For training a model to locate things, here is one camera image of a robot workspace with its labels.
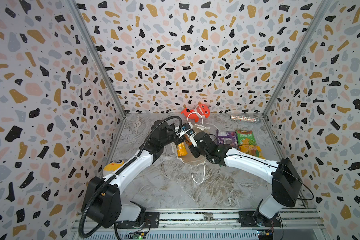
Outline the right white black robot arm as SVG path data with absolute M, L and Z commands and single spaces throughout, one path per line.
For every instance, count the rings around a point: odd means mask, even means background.
M 229 145 L 217 145 L 205 132 L 188 136 L 194 157 L 204 156 L 208 162 L 243 170 L 272 185 L 272 193 L 261 200 L 255 218 L 273 218 L 282 208 L 293 208 L 302 188 L 302 180 L 288 159 L 265 160 L 245 154 Z

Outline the green snack packet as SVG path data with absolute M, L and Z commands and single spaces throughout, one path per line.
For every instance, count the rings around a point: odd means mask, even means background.
M 253 131 L 248 130 L 236 130 L 238 145 L 249 145 L 249 146 L 256 146 L 257 142 L 254 136 Z

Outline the orange snack stick packet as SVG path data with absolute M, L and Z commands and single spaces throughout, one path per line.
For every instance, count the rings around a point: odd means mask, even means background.
M 189 138 L 189 136 L 187 134 L 183 135 L 184 139 L 185 139 L 185 144 L 188 146 L 193 146 L 193 143 L 191 141 L 191 139 Z

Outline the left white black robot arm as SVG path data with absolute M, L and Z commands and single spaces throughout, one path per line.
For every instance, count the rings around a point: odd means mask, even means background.
M 164 152 L 167 145 L 179 145 L 185 141 L 185 134 L 192 129 L 192 124 L 180 122 L 177 127 L 169 125 L 169 120 L 181 120 L 171 116 L 156 121 L 139 150 L 125 164 L 102 178 L 90 180 L 79 222 L 79 233 L 87 238 L 99 228 L 109 228 L 118 222 L 130 222 L 138 227 L 146 220 L 145 207 L 131 202 L 123 204 L 121 195 L 125 188 L 144 169 L 151 166 Z

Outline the white printed paper bag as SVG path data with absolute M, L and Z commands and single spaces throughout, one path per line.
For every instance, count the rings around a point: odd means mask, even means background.
M 204 123 L 204 121 L 202 120 L 200 124 L 192 124 L 193 125 L 193 128 L 192 130 L 195 132 L 195 134 L 197 133 L 200 133 L 200 132 L 205 132 L 207 134 L 210 134 L 211 133 L 211 127 L 209 126 L 208 123 Z M 175 144 L 172 144 L 172 150 L 173 152 L 176 154 L 178 160 L 180 160 L 182 163 L 188 165 L 191 167 L 191 177 L 193 179 L 193 181 L 196 183 L 196 184 L 201 184 L 204 182 L 205 180 L 205 174 L 206 174 L 206 166 L 205 166 L 205 162 L 206 162 L 206 158 L 203 157 L 203 156 L 200 156 L 198 158 L 195 158 L 193 155 L 192 155 L 192 152 L 191 152 L 191 149 L 190 149 L 191 146 L 188 146 L 186 145 L 186 148 L 187 148 L 187 152 L 188 154 L 186 156 L 183 156 L 183 157 L 178 157 L 177 155 L 177 146 Z M 203 178 L 200 182 L 196 181 L 195 177 L 194 177 L 194 171 L 193 171 L 193 167 L 197 167 L 199 165 L 202 165 L 203 166 Z

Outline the yellow chips packet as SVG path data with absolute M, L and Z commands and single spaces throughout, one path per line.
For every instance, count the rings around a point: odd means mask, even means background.
M 245 153 L 245 154 L 257 157 L 257 158 L 265 159 L 262 154 L 261 148 L 257 145 L 242 145 L 242 146 L 239 146 L 239 150 L 242 153 Z

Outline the purple snack packet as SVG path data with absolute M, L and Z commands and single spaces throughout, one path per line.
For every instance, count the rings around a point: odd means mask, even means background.
M 219 131 L 217 130 L 217 141 L 219 145 L 229 145 L 232 148 L 237 148 L 238 138 L 235 131 Z

